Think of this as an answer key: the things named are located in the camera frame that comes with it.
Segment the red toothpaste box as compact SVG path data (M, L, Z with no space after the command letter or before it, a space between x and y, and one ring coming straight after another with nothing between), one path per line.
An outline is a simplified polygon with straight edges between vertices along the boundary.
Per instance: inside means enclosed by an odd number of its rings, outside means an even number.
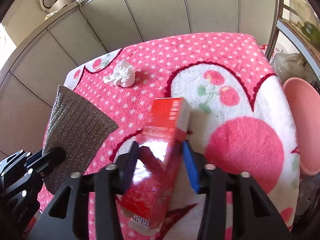
M120 205L133 230L153 236L160 231L182 159L190 118L184 98L155 99L142 132L135 136L139 159Z

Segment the silver scouring cloth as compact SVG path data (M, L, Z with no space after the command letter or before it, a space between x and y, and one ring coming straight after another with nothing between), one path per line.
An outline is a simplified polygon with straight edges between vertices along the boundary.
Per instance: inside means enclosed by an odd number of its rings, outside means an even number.
M44 178L46 189L55 194L73 172L84 172L106 138L118 128L114 120L69 88L59 85L48 122L43 152L62 148L65 160Z

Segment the grey kitchen cabinets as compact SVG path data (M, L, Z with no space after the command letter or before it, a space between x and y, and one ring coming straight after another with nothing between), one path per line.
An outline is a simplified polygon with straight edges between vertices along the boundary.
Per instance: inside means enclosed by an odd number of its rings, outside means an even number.
M15 0L3 19L14 51L1 68L1 158L41 148L57 86L73 68L156 38L200 32L270 39L277 0L76 0L47 17Z

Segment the pink polka dot towel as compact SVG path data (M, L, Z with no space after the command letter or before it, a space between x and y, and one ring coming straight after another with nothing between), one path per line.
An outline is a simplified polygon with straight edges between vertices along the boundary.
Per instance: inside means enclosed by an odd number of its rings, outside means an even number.
M121 60L136 71L131 87L103 82ZM65 86L118 125L86 173L130 148L156 98L183 97L193 150L226 172L248 171L292 226L299 185L295 124L279 79L251 35L196 33L134 44L71 70Z

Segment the crumpled white tissue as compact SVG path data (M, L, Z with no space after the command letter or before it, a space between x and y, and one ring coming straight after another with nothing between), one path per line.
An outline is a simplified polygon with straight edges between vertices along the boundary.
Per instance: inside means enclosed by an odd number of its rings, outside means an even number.
M103 77L104 83L110 83L114 86L131 87L136 80L136 71L134 67L126 60L121 60L114 68L113 73Z

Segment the pink plastic basin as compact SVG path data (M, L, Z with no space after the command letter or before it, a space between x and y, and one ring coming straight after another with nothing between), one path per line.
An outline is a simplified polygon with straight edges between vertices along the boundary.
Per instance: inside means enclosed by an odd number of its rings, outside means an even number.
M319 173L319 94L297 77L286 80L283 90L297 130L300 170L314 176Z

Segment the metal shelf rack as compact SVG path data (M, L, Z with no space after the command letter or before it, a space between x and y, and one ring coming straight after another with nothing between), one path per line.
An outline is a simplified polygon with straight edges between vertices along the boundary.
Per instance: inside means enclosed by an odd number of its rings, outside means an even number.
M308 21L319 30L319 11L315 0L276 0L270 38L265 56L271 59L279 33L301 53L319 80L319 43L313 43L302 32Z

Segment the white rice cooker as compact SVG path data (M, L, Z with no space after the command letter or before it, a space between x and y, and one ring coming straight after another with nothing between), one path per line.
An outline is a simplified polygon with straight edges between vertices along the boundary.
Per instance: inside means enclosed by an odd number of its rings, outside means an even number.
M73 0L39 0L40 7L47 13L59 11L73 3Z

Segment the green bell pepper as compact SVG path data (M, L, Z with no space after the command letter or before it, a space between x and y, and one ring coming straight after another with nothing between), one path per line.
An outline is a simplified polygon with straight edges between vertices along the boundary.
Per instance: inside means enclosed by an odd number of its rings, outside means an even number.
M319 30L312 23L306 21L302 27L303 34L313 43L319 43Z

